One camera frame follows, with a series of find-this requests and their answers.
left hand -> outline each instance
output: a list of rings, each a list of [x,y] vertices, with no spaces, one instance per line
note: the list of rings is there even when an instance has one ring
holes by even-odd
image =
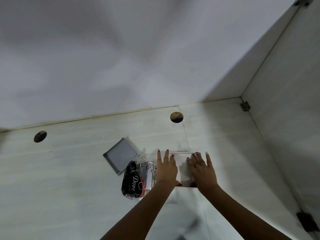
[[[182,186],[182,184],[176,180],[177,174],[178,168],[176,166],[176,161],[174,160],[174,155],[172,154],[169,160],[169,150],[166,150],[162,162],[161,153],[160,150],[158,150],[158,170],[156,183],[165,183],[172,188],[175,186]]]

hinge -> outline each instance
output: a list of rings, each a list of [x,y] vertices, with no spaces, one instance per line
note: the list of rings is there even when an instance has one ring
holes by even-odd
[[[242,108],[243,111],[249,111],[251,109],[248,101],[245,101],[240,104],[240,107]]]
[[[318,225],[316,224],[316,222],[314,221],[310,213],[306,213],[302,211],[302,212],[298,212],[296,215],[306,232],[320,231]]]
[[[309,7],[313,0],[295,0],[293,6]]]

metal bracket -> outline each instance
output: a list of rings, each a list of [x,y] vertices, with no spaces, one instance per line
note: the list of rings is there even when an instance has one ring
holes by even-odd
[[[245,101],[240,104],[240,107],[242,108],[243,111],[249,111],[251,109],[248,101]]]
[[[314,221],[310,213],[306,213],[302,211],[302,212],[298,212],[296,215],[299,221],[301,222],[303,229],[306,232],[320,231],[318,225],[316,224],[316,222]]]
[[[313,0],[295,0],[295,2],[293,3],[293,6],[301,6],[301,7],[308,8],[312,2]]]

right hand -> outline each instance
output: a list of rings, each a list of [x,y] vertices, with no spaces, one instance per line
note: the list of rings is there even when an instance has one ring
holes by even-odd
[[[219,186],[217,183],[217,176],[212,166],[210,156],[205,152],[207,158],[207,164],[201,157],[201,153],[192,154],[191,158],[187,157],[188,168],[195,180],[195,183],[199,191],[206,196],[208,190],[212,190],[213,187]]]

forearm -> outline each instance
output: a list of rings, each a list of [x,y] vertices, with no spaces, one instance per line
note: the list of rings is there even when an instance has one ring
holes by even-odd
[[[210,203],[227,219],[244,240],[290,240],[286,235],[240,205],[219,186],[205,193]]]
[[[134,206],[102,238],[106,239],[145,239],[155,218],[174,187],[157,182],[152,190]]]

